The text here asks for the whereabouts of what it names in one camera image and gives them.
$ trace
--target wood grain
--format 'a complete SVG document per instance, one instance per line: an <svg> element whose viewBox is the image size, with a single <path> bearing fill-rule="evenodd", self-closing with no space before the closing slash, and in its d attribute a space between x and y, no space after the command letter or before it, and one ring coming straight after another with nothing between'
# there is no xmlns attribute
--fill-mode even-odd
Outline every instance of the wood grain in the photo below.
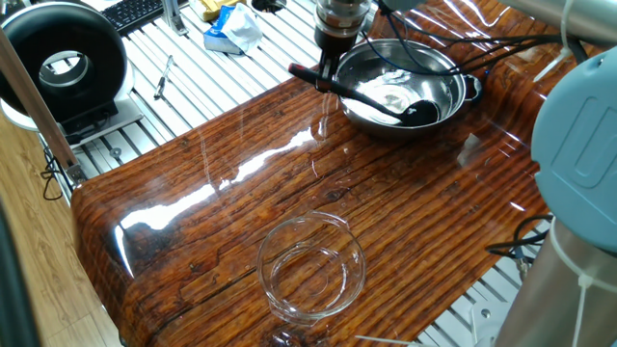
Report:
<svg viewBox="0 0 617 347"><path fill-rule="evenodd" d="M49 337L49 347L106 347L90 314Z"/></svg>
<svg viewBox="0 0 617 347"><path fill-rule="evenodd" d="M106 347L121 347L118 328L114 325L107 311L102 306L90 312L94 324L100 333Z"/></svg>
<svg viewBox="0 0 617 347"><path fill-rule="evenodd" d="M556 32L495 0L475 1L480 13L448 3L457 12L438 0L419 11L463 34ZM391 37L383 18L374 28ZM546 211L529 142L572 62L531 81L559 49L480 71L481 102L408 143L362 134L335 97L290 80L85 183L72 201L79 258L130 346L278 346L283 333L319 346L371 344L355 334L412 340L495 263L485 245ZM479 50L446 52L461 61ZM303 329L269 312L255 262L272 228L310 210L349 222L367 276L351 306Z"/></svg>
<svg viewBox="0 0 617 347"><path fill-rule="evenodd" d="M0 114L0 199L11 222L40 338L47 345L49 337L65 329L79 330L73 325L91 310L101 309L101 303L75 254L67 202L42 198L44 181L39 173L44 167L37 135L12 125ZM49 195L58 193L58 185L51 183ZM98 319L101 330L115 328L107 319ZM86 343L67 345L92 345L81 342Z"/></svg>

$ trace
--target zip tie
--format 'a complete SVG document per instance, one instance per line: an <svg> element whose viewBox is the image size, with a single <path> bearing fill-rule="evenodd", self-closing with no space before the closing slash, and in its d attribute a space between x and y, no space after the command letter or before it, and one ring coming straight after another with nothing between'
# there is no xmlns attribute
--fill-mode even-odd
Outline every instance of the zip tie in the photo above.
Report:
<svg viewBox="0 0 617 347"><path fill-rule="evenodd" d="M585 274L578 276L578 285L580 286L580 299L578 299L577 324L575 325L575 337L572 340L572 347L578 346L580 326L582 325L582 313L585 307L585 295L587 295L587 289L593 284L593 282L594 279L591 276Z"/></svg>
<svg viewBox="0 0 617 347"><path fill-rule="evenodd" d="M549 71L554 69L561 61L570 57L572 55L572 51L568 47L561 48L561 53L557 58L555 58L552 62L550 62L547 67L545 67L538 75L533 79L533 83L540 81Z"/></svg>
<svg viewBox="0 0 617 347"><path fill-rule="evenodd" d="M563 47L570 50L568 46L568 31L566 27L568 25L568 18L570 17L570 10L574 5L575 0L566 0L566 3L563 6L563 13L561 14L561 40L563 43Z"/></svg>
<svg viewBox="0 0 617 347"><path fill-rule="evenodd" d="M574 5L575 0L566 0L566 3L563 7L563 13L561 14L561 43L563 44L563 48L561 49L561 53L555 60L550 62L538 75L533 79L533 83L540 81L549 71L554 69L559 63L561 63L564 59L570 57L572 55L572 50L570 49L570 45L568 44L568 18L570 17L570 10Z"/></svg>

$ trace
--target stainless steel bowl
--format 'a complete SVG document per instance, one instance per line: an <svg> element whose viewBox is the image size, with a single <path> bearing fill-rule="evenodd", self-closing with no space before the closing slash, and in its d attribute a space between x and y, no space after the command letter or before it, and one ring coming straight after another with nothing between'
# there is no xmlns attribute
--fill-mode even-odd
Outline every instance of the stainless steel bowl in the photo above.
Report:
<svg viewBox="0 0 617 347"><path fill-rule="evenodd" d="M400 67L420 70L407 56L398 40L384 39L371 42L375 49ZM442 52L422 43L407 41L414 58L424 67L445 71L454 63ZM335 79L346 87L370 96L394 112L405 111L412 103L428 99L440 108L437 122L423 126L402 126L400 120L385 115L359 101L342 97L345 115L361 130L386 139L409 139L435 129L452 119L465 101L473 101L481 93L477 78L470 75L430 76L408 72L385 62L367 43L350 50L340 61ZM466 79L473 82L475 96L467 98Z"/></svg>

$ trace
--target wooden floor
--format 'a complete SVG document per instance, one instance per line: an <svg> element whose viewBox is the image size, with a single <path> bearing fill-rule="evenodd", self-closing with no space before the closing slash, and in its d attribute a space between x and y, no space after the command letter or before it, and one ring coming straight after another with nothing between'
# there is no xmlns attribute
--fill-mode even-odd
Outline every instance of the wooden floor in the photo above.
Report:
<svg viewBox="0 0 617 347"><path fill-rule="evenodd" d="M13 239L42 342L50 347L117 347L109 319L77 259L66 200L42 197L45 161L35 133L0 115L0 199ZM50 184L51 194L60 192Z"/></svg>

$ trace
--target glossy wood surface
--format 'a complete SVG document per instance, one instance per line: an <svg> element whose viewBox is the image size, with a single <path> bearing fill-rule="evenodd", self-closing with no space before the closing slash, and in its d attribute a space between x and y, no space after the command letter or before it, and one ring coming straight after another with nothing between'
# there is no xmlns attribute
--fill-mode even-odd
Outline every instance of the glossy wood surface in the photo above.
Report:
<svg viewBox="0 0 617 347"><path fill-rule="evenodd" d="M409 18L450 36L556 32L495 0L429 0ZM381 18L374 29L391 37ZM572 62L532 79L559 49L480 71L480 103L407 143L364 135L335 97L290 80L86 182L72 201L78 255L130 346L283 346L285 334L309 346L371 344L356 334L413 340L495 263L484 246L546 211L529 143ZM480 50L446 52L461 61ZM310 210L349 222L367 275L351 306L299 328L270 313L255 263L272 228Z"/></svg>

